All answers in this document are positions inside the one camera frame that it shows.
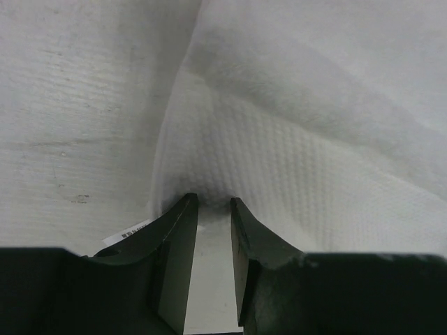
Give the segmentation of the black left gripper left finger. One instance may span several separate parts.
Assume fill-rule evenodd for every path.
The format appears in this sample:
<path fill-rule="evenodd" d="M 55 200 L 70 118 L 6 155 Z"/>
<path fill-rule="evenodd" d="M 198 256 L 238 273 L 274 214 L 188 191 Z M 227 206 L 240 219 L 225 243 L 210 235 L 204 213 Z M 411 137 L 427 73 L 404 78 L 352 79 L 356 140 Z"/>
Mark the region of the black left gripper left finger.
<path fill-rule="evenodd" d="M 190 193 L 97 254 L 1 249 L 2 334 L 181 334 L 198 224 Z"/>

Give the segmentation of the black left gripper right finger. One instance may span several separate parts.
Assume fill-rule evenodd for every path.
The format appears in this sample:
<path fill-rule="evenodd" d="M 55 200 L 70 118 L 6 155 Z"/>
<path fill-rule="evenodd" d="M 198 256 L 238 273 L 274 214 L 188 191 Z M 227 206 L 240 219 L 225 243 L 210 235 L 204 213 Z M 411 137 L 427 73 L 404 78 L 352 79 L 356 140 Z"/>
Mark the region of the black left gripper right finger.
<path fill-rule="evenodd" d="M 446 259 L 306 253 L 230 201 L 237 322 L 245 334 L 445 334 Z"/>

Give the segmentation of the white towels pile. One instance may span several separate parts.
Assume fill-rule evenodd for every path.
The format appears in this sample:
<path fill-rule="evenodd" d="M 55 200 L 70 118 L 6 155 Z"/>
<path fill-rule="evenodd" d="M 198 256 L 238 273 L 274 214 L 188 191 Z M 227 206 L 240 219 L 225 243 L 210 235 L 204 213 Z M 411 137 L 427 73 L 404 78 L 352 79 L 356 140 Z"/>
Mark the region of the white towels pile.
<path fill-rule="evenodd" d="M 446 254 L 445 1 L 130 1 L 130 223 L 242 198 L 307 251 Z"/>

